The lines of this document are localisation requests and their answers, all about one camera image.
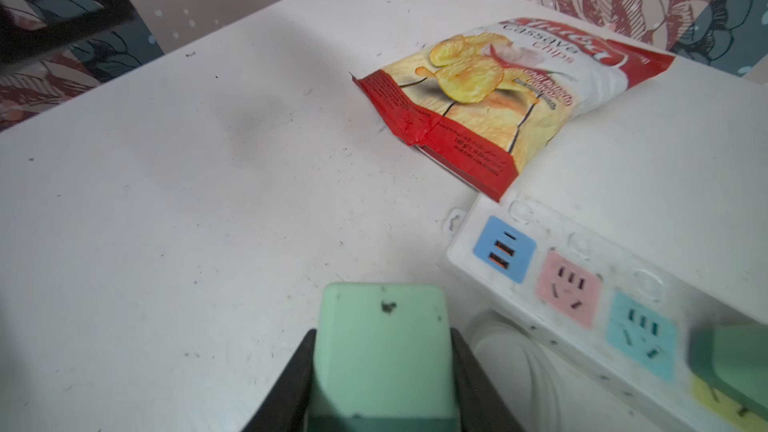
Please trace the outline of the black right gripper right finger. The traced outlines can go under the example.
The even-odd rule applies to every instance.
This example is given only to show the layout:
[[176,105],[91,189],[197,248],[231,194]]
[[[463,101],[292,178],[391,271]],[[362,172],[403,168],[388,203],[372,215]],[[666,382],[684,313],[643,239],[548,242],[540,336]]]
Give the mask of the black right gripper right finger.
[[451,328],[460,431],[523,432],[457,328]]

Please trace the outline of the green plug adapter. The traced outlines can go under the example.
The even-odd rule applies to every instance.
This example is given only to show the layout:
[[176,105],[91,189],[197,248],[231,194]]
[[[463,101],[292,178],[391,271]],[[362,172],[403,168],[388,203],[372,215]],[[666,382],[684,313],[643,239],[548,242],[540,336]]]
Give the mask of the green plug adapter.
[[447,300],[426,284],[328,285],[308,431],[458,431]]
[[687,363],[708,386],[767,419],[767,325],[694,329]]

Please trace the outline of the white long power strip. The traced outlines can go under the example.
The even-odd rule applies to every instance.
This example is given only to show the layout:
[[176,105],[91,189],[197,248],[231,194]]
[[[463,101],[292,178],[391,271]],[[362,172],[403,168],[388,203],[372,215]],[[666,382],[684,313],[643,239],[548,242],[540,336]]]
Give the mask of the white long power strip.
[[692,332],[749,318],[534,198],[450,213],[449,266],[504,318],[669,431],[763,431],[687,363]]

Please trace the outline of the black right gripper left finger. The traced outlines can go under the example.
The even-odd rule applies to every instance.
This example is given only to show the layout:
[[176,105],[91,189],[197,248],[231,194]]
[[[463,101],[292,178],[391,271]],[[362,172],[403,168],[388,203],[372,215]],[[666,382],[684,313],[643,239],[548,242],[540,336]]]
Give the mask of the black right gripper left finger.
[[287,365],[242,428],[243,432],[299,432],[306,429],[313,377],[315,329],[302,338]]

